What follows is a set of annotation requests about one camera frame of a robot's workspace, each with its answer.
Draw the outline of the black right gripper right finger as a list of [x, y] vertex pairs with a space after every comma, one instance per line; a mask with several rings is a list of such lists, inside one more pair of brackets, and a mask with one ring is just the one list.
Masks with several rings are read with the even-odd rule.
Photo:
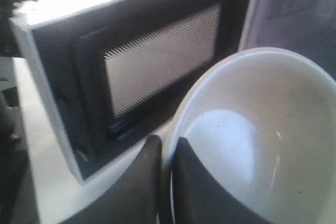
[[171, 177], [175, 223], [268, 223], [215, 180], [184, 137], [177, 142]]

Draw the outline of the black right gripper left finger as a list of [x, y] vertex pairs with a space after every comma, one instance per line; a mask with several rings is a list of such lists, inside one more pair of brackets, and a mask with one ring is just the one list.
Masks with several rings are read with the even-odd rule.
[[147, 137], [139, 154], [101, 197], [64, 223], [156, 223], [162, 142]]

